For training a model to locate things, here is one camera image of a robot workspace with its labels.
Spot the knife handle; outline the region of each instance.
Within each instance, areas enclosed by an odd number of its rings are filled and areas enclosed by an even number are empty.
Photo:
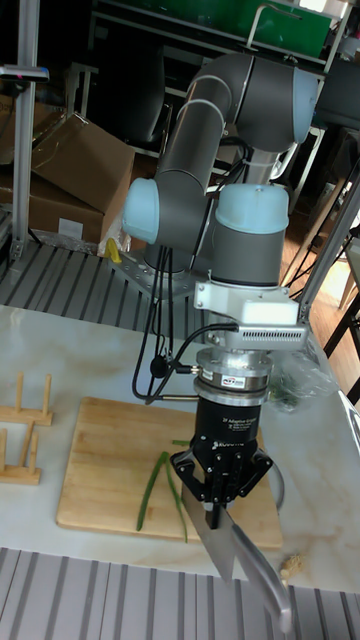
[[[232,526],[232,535],[236,557],[249,582],[257,589],[268,611],[277,619],[280,630],[288,633],[292,628],[291,603],[278,574],[237,524]]]

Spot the light blue joint cap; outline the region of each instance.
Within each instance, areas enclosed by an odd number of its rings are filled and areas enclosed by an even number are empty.
[[[294,142],[304,142],[308,134],[318,92],[314,75],[301,69],[294,69],[293,79],[293,127]]]
[[[215,217],[220,224],[242,233],[269,234],[289,224],[289,196],[281,187],[229,184],[219,197]]]
[[[132,183],[123,211],[123,229],[149,244],[159,233],[159,192],[155,180],[137,178]]]

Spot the green container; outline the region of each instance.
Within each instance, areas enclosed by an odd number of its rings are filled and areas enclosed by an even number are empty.
[[[126,4],[248,38],[261,0],[128,0]],[[287,3],[269,0],[269,4],[290,17],[266,7],[260,16],[254,40],[318,58],[331,17]],[[301,20],[293,19],[291,14],[300,16]]]

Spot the plastic bag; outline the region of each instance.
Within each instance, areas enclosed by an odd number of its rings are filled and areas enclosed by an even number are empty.
[[[109,238],[113,238],[115,240],[118,251],[130,251],[131,237],[129,234],[125,233],[122,228],[122,210],[116,216],[115,220],[113,220],[105,236],[101,240],[98,247],[98,256],[104,256],[106,243]]]
[[[52,231],[42,231],[41,229],[34,229],[33,231],[40,242],[49,247],[58,247],[60,249],[68,249],[68,251],[89,253],[96,256],[97,244],[95,242],[85,242],[85,240],[78,240],[77,238],[71,238]]]
[[[312,335],[301,351],[273,351],[269,355],[274,363],[269,400],[281,411],[297,411],[304,400],[327,397],[339,389],[328,360]]]

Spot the brown cardboard box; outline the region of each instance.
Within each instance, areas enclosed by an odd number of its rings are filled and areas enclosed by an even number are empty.
[[[8,119],[11,105],[12,98],[0,95],[0,132],[4,129],[0,137],[1,165],[11,164],[14,160],[16,100],[12,115]],[[33,142],[48,132],[62,117],[64,117],[63,109],[36,102],[34,107]]]
[[[34,149],[32,170],[104,214],[101,237],[121,210],[134,150],[74,114]]]
[[[0,173],[0,202],[12,202],[12,172]],[[86,242],[98,243],[103,235],[105,216],[43,178],[32,174],[29,226],[52,231]]]

